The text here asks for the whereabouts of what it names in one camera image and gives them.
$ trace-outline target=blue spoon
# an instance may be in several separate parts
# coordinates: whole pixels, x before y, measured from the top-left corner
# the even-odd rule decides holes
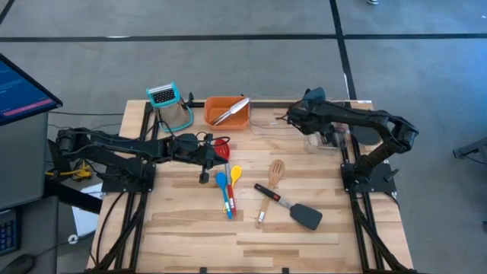
[[[228,197],[225,189],[227,188],[227,175],[223,172],[218,172],[216,174],[216,184],[221,188],[223,192],[223,200],[225,201],[225,208],[227,208],[227,216],[231,219],[230,204],[228,204]]]

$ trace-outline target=computer screen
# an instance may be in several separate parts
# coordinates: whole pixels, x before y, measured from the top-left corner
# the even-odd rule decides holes
[[[0,126],[60,106],[60,99],[0,54]]]

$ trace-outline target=gray carpet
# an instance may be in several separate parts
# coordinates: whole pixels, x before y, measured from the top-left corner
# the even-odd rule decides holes
[[[487,33],[482,0],[337,2],[345,34]],[[0,37],[334,32],[329,2],[322,0],[17,0],[0,25]],[[487,136],[487,41],[348,40],[346,46],[358,98],[404,116],[420,131],[411,152],[390,160],[399,168],[415,268],[485,272],[487,167],[454,159],[451,151]],[[0,52],[59,96],[64,111],[123,112],[127,100],[145,99],[146,88],[169,81],[197,98],[298,99],[317,86],[328,97],[348,96],[335,40],[0,43]],[[120,120],[49,115],[58,126]],[[55,133],[49,129],[50,137]],[[65,241],[75,230],[70,208],[60,211]],[[60,249],[58,272],[82,271],[90,244]]]

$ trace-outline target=orange container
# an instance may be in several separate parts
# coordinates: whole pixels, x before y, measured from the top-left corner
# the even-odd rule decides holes
[[[217,126],[210,124],[221,114],[230,109],[231,106],[243,100],[245,97],[209,97],[205,102],[205,122],[210,129],[245,129],[249,126],[250,103],[235,114],[231,114]]]

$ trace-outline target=wooden tabletop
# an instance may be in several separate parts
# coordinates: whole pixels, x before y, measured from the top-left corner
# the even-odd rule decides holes
[[[351,101],[354,108],[371,109],[370,101]],[[142,126],[144,100],[127,103],[120,135],[137,138]],[[245,130],[214,131],[231,137],[230,166],[242,167],[234,195],[237,217],[228,220],[222,211],[221,190],[210,181],[198,183],[201,167],[168,162],[157,166],[154,190],[148,196],[137,272],[360,272],[360,259],[349,195],[345,193],[338,149],[316,149],[299,131],[275,117],[286,109],[251,110]],[[211,132],[203,120],[203,109],[193,108],[194,122],[183,131]],[[158,138],[166,134],[159,132]],[[371,151],[361,147],[361,152]],[[308,231],[289,216],[289,211],[271,202],[262,229],[255,226],[264,196],[253,188],[268,184],[269,165],[285,163],[285,173],[275,191],[289,202],[299,202],[323,213],[316,231]],[[103,198],[96,239],[108,208],[118,193]],[[122,226],[125,194],[116,204],[102,237],[100,257],[112,247]],[[412,267],[399,209],[390,197],[371,194],[377,230],[390,251],[405,266]],[[368,257],[374,267],[371,242],[366,237]],[[128,266],[132,236],[127,241],[123,265]]]

